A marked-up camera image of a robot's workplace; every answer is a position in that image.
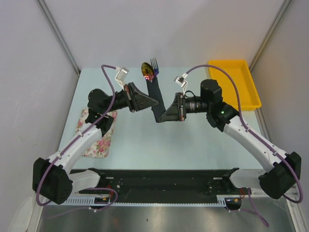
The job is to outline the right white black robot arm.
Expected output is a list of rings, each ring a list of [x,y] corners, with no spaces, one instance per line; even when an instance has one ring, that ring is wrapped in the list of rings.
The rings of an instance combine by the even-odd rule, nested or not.
[[[253,130],[241,113],[223,101],[216,80],[200,84],[200,96],[187,98],[176,93],[172,105],[159,118],[161,122],[185,121],[187,114],[205,113],[209,124],[240,143],[262,166],[261,170],[234,168],[224,175],[223,189],[234,194],[240,188],[261,189],[279,199],[300,179],[301,157],[288,154]]]

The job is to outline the iridescent rainbow fork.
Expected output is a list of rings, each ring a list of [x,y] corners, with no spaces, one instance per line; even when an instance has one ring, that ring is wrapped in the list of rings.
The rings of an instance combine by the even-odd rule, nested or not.
[[[151,58],[150,62],[151,62],[151,67],[154,70],[154,77],[157,77],[159,74],[159,66],[158,66],[156,58]]]

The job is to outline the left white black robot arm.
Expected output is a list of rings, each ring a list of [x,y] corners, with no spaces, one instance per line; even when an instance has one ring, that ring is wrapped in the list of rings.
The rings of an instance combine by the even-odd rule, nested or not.
[[[123,108],[137,112],[157,104],[157,100],[141,92],[133,83],[126,84],[120,92],[114,91],[111,96],[101,89],[92,90],[88,95],[88,117],[81,130],[64,149],[47,159],[38,158],[33,164],[32,188],[37,204],[44,205],[40,196],[62,204],[71,194],[81,190],[102,193],[107,187],[106,180],[90,169],[71,173],[75,163],[111,128],[114,118],[108,112]]]

